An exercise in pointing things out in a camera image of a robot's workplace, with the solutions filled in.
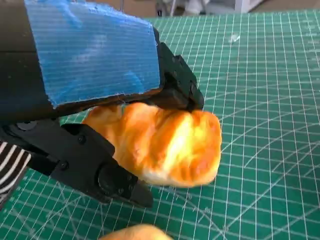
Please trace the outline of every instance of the bread roll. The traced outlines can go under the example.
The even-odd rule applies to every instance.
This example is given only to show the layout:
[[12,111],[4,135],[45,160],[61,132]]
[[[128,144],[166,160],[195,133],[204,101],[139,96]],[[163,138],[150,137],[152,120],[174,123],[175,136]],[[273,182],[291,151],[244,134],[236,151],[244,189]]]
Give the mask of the bread roll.
[[195,187],[218,172],[222,134],[218,118],[201,110],[132,103],[124,110],[97,106],[83,120],[115,147],[120,166],[153,184]]
[[124,229],[114,231],[99,240],[173,240],[167,236],[159,228],[148,225],[139,224]]

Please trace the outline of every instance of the floor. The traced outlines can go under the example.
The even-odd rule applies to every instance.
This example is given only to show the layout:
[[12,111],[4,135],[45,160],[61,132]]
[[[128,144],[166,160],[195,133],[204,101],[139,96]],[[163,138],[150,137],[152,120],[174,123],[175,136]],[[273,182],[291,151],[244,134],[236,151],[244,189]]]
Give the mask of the floor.
[[320,0],[265,0],[253,12],[320,8]]
[[[121,5],[121,0],[94,1],[108,3],[117,9]],[[320,8],[320,0],[265,0],[253,9],[252,12],[271,12],[312,8]],[[124,12],[141,18],[155,17],[155,0],[124,0]]]

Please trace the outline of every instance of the green cutting mat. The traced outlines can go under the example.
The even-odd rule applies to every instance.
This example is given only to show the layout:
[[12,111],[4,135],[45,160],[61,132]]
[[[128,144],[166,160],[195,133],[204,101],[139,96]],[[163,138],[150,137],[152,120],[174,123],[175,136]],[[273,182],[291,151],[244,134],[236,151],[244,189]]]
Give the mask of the green cutting mat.
[[[102,205],[29,170],[0,239],[95,240],[150,223],[178,240],[320,239],[320,11],[152,19],[222,126],[217,178]],[[68,118],[80,122],[83,114]]]

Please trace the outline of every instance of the black and white striped sleeve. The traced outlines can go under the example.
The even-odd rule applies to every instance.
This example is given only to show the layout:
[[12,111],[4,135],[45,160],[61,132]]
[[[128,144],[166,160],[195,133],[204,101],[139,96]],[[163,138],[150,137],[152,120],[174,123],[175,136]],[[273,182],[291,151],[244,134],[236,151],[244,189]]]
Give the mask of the black and white striped sleeve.
[[7,198],[31,155],[22,148],[0,141],[0,205]]

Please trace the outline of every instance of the blue tape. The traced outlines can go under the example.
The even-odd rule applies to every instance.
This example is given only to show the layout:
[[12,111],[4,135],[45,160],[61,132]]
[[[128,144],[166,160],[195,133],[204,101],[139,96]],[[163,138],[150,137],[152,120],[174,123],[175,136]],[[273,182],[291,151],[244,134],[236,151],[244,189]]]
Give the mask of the blue tape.
[[54,108],[160,86],[152,25],[105,4],[25,0]]

